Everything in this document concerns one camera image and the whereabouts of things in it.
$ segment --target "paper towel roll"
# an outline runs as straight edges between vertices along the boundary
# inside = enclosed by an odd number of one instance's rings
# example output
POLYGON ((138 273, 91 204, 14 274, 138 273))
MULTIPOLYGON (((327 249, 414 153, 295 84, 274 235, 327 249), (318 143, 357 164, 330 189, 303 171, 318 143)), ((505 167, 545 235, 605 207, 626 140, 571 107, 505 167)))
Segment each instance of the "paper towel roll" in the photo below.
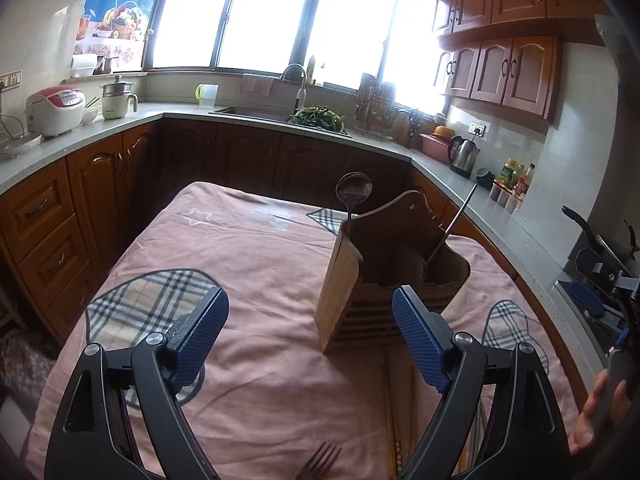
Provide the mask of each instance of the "paper towel roll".
POLYGON ((71 77, 87 77, 98 65, 97 54, 75 54, 71 60, 71 77))

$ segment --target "faucet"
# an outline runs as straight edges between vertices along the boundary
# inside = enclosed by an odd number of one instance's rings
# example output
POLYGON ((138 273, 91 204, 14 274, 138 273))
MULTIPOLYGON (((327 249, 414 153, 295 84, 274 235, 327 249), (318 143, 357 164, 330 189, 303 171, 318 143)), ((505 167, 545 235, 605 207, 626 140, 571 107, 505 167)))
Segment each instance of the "faucet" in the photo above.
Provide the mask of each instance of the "faucet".
POLYGON ((300 70, 302 70, 302 85, 300 85, 300 90, 298 90, 298 94, 296 94, 296 104, 293 107, 293 114, 295 115, 300 108, 303 108, 305 106, 305 99, 306 99, 306 90, 305 90, 306 70, 305 70, 305 67, 303 67, 299 63, 291 63, 289 66, 286 67, 286 69, 283 70, 282 75, 280 76, 280 80, 281 81, 284 81, 284 77, 285 77, 287 71, 292 66, 296 66, 300 70))

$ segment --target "rice cooker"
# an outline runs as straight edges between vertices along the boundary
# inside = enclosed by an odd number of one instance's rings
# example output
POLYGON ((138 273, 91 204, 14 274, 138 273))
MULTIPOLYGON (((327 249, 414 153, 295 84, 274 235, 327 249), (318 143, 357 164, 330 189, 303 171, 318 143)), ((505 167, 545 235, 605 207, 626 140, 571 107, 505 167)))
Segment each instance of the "rice cooker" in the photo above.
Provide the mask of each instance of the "rice cooker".
POLYGON ((52 86, 27 98, 27 126, 32 134, 57 137, 80 124, 84 94, 73 86, 52 86))

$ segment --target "human hand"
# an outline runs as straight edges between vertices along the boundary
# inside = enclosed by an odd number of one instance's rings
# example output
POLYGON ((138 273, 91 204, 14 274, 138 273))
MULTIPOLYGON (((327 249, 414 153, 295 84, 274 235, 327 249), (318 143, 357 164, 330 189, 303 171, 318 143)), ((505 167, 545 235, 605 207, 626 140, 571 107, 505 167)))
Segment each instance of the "human hand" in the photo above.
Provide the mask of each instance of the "human hand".
MULTIPOLYGON (((591 417, 600 403, 608 377, 607 370, 603 370, 598 374, 593 385, 593 391, 589 395, 587 402, 584 403, 582 413, 578 417, 574 432, 569 435, 569 451, 572 455, 588 448, 593 441, 591 417)), ((611 401, 611 421, 614 428, 617 428, 622 423, 629 407, 631 407, 631 401, 626 396, 626 381, 622 381, 616 388, 611 401)))

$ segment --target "power cord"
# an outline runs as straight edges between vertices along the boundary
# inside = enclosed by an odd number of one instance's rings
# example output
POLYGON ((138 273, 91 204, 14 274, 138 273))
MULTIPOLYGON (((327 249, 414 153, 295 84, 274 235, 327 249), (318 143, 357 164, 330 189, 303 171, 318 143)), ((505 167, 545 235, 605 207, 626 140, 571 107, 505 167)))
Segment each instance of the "power cord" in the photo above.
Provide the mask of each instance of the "power cord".
POLYGON ((6 134, 9 137, 11 137, 13 140, 20 140, 25 136, 24 125, 22 124, 22 121, 18 117, 14 117, 12 115, 2 113, 2 90, 3 89, 4 89, 4 81, 0 81, 0 124, 2 124, 2 127, 4 128, 4 130, 6 131, 6 134), (4 124, 4 121, 2 120, 3 117, 9 117, 14 121, 18 121, 18 124, 20 124, 20 129, 22 130, 22 134, 20 134, 20 136, 18 137, 14 137, 11 131, 9 131, 9 128, 6 126, 6 124, 4 124))

